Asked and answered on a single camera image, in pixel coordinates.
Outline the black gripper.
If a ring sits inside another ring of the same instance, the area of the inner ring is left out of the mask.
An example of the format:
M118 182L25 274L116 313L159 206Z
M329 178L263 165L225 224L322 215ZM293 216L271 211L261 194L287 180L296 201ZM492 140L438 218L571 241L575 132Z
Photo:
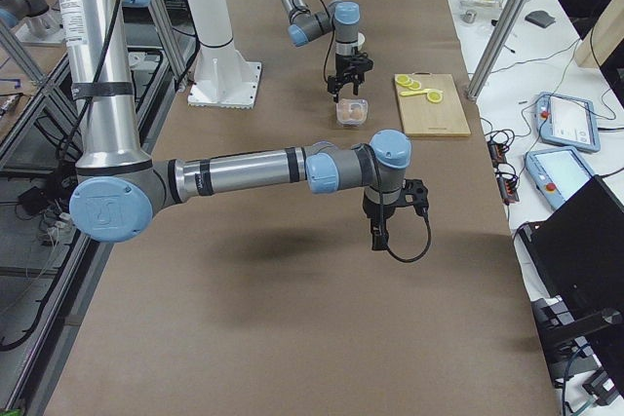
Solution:
M386 250L389 236L385 229L386 220L391 217L398 201L398 190L379 193L373 187L366 187L363 198L363 210L371 222L371 249Z
M367 53L356 53L350 56L336 55L335 74L327 79L327 91L332 96L332 100L334 102L339 101L339 93L343 86L342 81L350 81L352 94L358 96L366 73L372 69L373 61Z

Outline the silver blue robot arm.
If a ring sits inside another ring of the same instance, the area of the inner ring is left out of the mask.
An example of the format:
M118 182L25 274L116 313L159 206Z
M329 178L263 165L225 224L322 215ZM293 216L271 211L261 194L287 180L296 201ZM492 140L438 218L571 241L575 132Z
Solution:
M310 10L305 0L281 0L289 15L288 32L292 43L301 47L328 34L335 44L335 72L326 76L327 90L339 101L343 87L353 86L359 93L365 75L373 69L373 61L360 46L360 6L356 2L334 0L318 12Z
M396 208L416 209L416 195L424 190L421 182L405 179L411 145L401 132L377 132L369 144L351 149L321 142L154 163L139 142L122 1L58 0L83 146L69 213L82 233L99 242L124 242L142 233L160 210L192 197L307 181L315 194L364 187L371 248L392 253L386 219ZM253 107L261 64L245 61L236 50L226 1L187 1L200 48L191 101ZM333 33L337 68L328 78L328 91L334 101L345 84L353 84L357 94L372 69L358 47L358 4L332 2L324 12L311 14L303 0L281 1L295 45Z

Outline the background blue robot arm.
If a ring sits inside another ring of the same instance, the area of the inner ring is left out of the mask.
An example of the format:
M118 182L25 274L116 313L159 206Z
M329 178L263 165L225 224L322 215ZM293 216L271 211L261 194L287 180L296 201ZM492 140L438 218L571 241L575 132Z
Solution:
M1 0L1 20L13 28L25 18L37 18L50 10L46 0Z

